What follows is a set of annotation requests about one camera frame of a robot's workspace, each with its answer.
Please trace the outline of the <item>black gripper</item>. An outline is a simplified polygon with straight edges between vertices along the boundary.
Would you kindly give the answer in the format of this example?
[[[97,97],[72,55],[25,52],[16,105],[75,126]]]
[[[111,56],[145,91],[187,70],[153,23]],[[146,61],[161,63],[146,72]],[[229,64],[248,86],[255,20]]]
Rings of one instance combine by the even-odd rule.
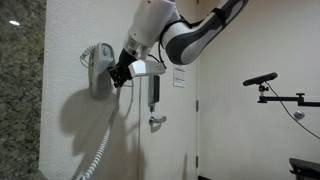
[[[123,49],[119,56],[119,61],[114,67],[109,67],[108,72],[116,88],[122,87],[132,76],[129,65],[136,61],[136,58]]]

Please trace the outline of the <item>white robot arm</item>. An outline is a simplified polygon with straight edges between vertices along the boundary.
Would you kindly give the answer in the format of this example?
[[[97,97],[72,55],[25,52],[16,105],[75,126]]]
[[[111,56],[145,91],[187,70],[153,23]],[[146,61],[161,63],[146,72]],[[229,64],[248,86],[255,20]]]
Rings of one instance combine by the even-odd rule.
[[[172,63],[192,63],[247,3],[248,0],[227,0],[205,19],[190,23],[179,14],[175,0],[141,0],[119,61],[109,69],[114,85],[121,87],[134,77],[163,74],[163,64],[147,59],[156,44],[164,48]]]

